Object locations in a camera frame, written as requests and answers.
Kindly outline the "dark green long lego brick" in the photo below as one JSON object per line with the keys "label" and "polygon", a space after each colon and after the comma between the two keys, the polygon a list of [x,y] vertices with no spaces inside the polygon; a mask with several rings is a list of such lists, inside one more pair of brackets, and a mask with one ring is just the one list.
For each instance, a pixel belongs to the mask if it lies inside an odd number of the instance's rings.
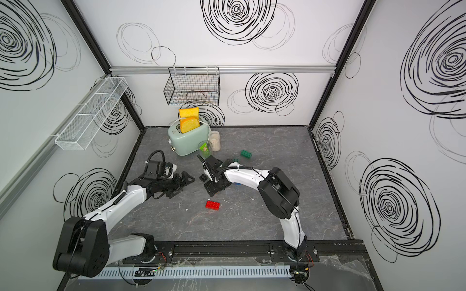
{"label": "dark green long lego brick", "polygon": [[246,151],[246,150],[242,150],[242,151],[240,152],[240,155],[241,155],[242,157],[247,158],[247,159],[250,159],[250,158],[252,157],[252,153],[249,152],[249,151]]}

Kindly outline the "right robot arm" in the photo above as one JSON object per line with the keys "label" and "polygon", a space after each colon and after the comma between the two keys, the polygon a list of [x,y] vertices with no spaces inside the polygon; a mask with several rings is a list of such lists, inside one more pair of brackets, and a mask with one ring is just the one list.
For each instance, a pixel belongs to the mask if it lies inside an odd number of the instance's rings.
{"label": "right robot arm", "polygon": [[307,237],[299,218],[300,192],[281,169],[259,170],[233,160],[221,161],[212,155],[205,159],[197,157],[203,167],[200,179],[209,196],[232,184],[257,190],[267,209],[280,219],[288,255],[296,261],[305,256]]}

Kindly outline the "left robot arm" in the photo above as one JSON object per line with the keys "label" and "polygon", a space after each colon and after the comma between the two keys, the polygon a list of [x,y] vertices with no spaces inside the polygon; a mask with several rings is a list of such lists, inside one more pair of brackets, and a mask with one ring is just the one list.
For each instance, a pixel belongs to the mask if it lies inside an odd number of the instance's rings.
{"label": "left robot arm", "polygon": [[65,221],[52,267],[66,274],[92,278],[108,264],[129,257],[141,257],[150,263],[156,256],[152,235],[133,233],[114,240],[108,235],[130,211],[155,194],[172,198],[195,181],[187,172],[176,170],[176,165],[170,162],[147,162],[144,172],[104,206]]}

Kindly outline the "small black lego brick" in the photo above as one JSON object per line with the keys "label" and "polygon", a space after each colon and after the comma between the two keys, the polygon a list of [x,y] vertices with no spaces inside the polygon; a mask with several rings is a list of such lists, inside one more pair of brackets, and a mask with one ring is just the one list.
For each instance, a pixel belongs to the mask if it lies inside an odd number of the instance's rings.
{"label": "small black lego brick", "polygon": [[202,174],[199,178],[204,183],[208,177],[205,174]]}

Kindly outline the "red long lego brick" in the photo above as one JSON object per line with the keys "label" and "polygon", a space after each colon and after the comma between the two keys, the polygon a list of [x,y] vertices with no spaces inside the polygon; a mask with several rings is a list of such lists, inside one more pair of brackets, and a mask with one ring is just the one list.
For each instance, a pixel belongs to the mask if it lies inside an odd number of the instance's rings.
{"label": "red long lego brick", "polygon": [[218,211],[220,209],[220,203],[216,202],[216,201],[208,200],[208,201],[206,201],[205,207],[207,209]]}

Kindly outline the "mint green toaster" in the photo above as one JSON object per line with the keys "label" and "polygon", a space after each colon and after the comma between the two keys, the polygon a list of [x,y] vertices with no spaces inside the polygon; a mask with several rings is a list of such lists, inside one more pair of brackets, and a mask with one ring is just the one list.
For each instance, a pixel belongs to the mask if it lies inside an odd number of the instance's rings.
{"label": "mint green toaster", "polygon": [[201,118],[198,128],[182,133],[180,121],[173,121],[167,133],[172,150],[179,156],[186,156],[196,152],[201,143],[207,142],[211,127]]}

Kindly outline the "clear glass with green packets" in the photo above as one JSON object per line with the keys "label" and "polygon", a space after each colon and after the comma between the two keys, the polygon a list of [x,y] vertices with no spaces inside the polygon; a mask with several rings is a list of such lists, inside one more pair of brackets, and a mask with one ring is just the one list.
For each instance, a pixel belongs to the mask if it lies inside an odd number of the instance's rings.
{"label": "clear glass with green packets", "polygon": [[202,141],[198,146],[198,154],[205,160],[212,155],[211,143]]}

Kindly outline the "beige speckled cup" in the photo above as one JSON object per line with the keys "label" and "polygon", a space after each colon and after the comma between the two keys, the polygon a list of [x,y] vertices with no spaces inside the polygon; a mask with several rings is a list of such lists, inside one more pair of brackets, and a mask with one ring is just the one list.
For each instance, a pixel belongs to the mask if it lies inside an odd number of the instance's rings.
{"label": "beige speckled cup", "polygon": [[209,143],[213,152],[221,150],[220,133],[216,130],[212,130],[209,133]]}

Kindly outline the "front orange toast slice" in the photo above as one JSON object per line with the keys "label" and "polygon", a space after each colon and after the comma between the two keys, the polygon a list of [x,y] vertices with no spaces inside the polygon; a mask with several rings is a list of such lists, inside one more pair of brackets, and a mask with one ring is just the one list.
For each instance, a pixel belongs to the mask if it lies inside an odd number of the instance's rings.
{"label": "front orange toast slice", "polygon": [[196,116],[190,116],[180,120],[180,132],[182,134],[188,133],[198,127],[200,127],[200,121]]}

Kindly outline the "rear yellow toast slice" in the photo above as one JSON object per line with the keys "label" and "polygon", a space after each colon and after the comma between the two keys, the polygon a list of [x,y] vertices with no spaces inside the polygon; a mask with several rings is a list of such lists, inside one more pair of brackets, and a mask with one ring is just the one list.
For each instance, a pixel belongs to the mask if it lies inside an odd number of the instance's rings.
{"label": "rear yellow toast slice", "polygon": [[178,113],[179,113],[180,118],[191,118],[191,117],[199,118],[198,107],[179,109]]}

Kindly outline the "black front rail frame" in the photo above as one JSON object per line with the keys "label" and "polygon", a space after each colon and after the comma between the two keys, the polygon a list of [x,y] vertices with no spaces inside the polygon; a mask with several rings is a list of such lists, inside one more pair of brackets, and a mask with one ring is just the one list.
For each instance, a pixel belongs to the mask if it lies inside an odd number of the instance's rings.
{"label": "black front rail frame", "polygon": [[[157,263],[172,263],[181,258],[254,257],[273,263],[288,263],[294,256],[283,240],[268,241],[155,241]],[[361,240],[308,240],[299,255],[318,262],[321,256],[362,255],[367,253]]]}

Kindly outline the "white mesh wall shelf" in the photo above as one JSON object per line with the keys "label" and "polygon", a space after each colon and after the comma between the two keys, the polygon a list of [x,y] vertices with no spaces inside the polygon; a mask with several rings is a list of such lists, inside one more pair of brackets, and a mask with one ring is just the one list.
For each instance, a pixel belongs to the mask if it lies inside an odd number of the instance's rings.
{"label": "white mesh wall shelf", "polygon": [[118,135],[128,124],[128,111],[121,101],[128,84],[123,77],[107,77],[92,90],[77,114],[55,139],[63,150],[86,150],[97,133]]}

